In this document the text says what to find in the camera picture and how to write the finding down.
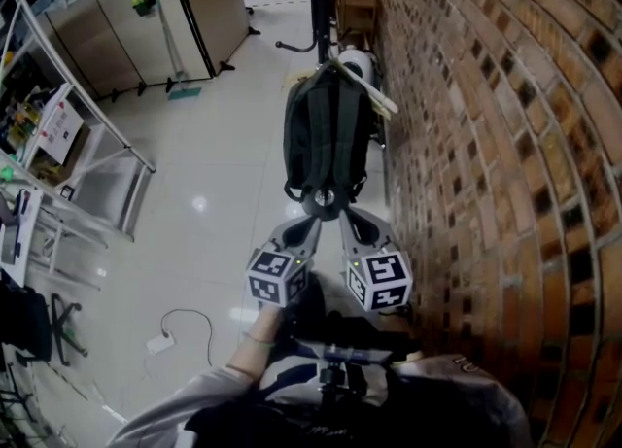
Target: gray shirt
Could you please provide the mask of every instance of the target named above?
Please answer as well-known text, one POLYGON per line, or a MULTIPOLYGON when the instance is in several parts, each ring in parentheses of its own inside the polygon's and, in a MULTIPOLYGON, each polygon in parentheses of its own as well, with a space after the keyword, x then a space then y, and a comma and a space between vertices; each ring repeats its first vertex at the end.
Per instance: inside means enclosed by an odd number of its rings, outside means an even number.
MULTIPOLYGON (((265 371, 259 389, 269 387, 288 368, 314 363, 318 374, 304 384, 281 388, 267 399, 287 404, 320 404, 319 371, 327 366, 322 360, 287 357, 271 364, 265 371)), ((402 378, 425 377, 448 381, 460 388, 473 404, 485 408, 498 424, 508 427, 512 447, 531 447, 527 418, 516 397, 494 377, 460 355, 430 357, 415 362, 394 364, 393 371, 402 378)), ((385 369, 378 365, 363 367, 367 394, 363 401, 381 406, 387 398, 385 369)), ((225 367, 194 377, 170 398, 132 419, 109 442, 109 448, 191 448, 196 440, 193 432, 185 431, 186 422, 203 408, 218 406, 245 395, 253 381, 247 375, 225 367)))

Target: black bag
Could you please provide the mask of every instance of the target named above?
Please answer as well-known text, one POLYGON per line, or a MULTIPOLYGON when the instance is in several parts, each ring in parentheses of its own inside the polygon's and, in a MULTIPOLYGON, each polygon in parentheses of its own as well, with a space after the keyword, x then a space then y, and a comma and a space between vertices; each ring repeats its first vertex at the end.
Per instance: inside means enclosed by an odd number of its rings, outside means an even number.
POLYGON ((372 116, 363 86, 332 61, 292 87, 283 142, 286 194, 302 202, 312 190, 337 187, 354 202, 366 179, 372 116))

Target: backpack strap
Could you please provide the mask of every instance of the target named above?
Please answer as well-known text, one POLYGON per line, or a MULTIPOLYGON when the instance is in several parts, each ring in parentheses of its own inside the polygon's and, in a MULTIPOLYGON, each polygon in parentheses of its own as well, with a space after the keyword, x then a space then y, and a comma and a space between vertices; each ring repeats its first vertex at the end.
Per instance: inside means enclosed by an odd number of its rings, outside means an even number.
POLYGON ((288 195, 288 198, 291 199, 292 201, 295 201, 297 203, 301 203, 302 201, 304 201, 304 197, 306 195, 306 193, 304 192, 304 190, 300 193, 300 196, 296 196, 293 192, 292 192, 292 186, 290 184, 290 181, 286 181, 285 186, 283 187, 283 190, 285 191, 285 194, 288 195))
POLYGON ((367 172, 363 173, 363 179, 348 192, 348 196, 350 197, 350 202, 353 202, 353 203, 357 202, 357 196, 361 193, 361 190, 363 189, 365 182, 367 182, 367 172))
POLYGON ((307 95, 311 124, 311 171, 302 186, 302 196, 321 187, 328 177, 332 161, 330 98, 328 86, 310 90, 307 95))
POLYGON ((361 94, 345 81, 339 84, 339 106, 337 112, 337 134, 332 176, 335 183, 344 190, 351 189, 351 156, 359 117, 361 94))

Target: brick wall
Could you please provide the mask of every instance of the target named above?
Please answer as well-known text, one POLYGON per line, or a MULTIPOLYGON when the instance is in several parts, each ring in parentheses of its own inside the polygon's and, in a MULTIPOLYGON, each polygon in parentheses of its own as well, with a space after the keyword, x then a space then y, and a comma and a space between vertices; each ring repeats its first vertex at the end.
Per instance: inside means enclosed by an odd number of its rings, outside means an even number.
POLYGON ((416 325, 545 446, 622 420, 620 1, 385 0, 379 21, 416 325))

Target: tiled floor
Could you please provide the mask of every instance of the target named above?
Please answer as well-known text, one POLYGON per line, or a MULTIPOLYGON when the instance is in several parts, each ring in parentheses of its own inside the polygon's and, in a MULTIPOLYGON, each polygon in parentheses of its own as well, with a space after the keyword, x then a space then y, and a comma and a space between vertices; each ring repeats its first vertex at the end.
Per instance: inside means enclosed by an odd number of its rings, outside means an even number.
MULTIPOLYGON (((68 271, 84 274, 102 291, 33 281, 84 306, 75 325, 88 357, 70 355, 70 368, 52 365, 88 400, 35 365, 45 416, 81 447, 102 446, 119 425, 102 402, 131 417, 207 367, 209 330, 198 315, 172 315, 167 327, 177 344, 149 355, 146 342, 159 334, 167 311, 191 308, 209 316, 212 363, 226 363, 256 315, 243 279, 251 250, 277 224, 301 214, 283 193, 283 117, 289 79, 313 68, 316 54, 277 50, 274 43, 310 42, 310 6, 307 0, 246 1, 256 6, 252 23, 261 35, 249 37, 235 53, 236 71, 202 84, 195 98, 167 101, 156 87, 141 98, 127 93, 114 105, 102 104, 157 165, 135 243, 113 240, 103 252, 76 247, 63 253, 68 271)), ((359 206, 386 217, 382 170, 381 151, 371 143, 359 206)), ((339 282, 335 222, 324 224, 316 269, 324 276, 328 303, 357 311, 339 282)))

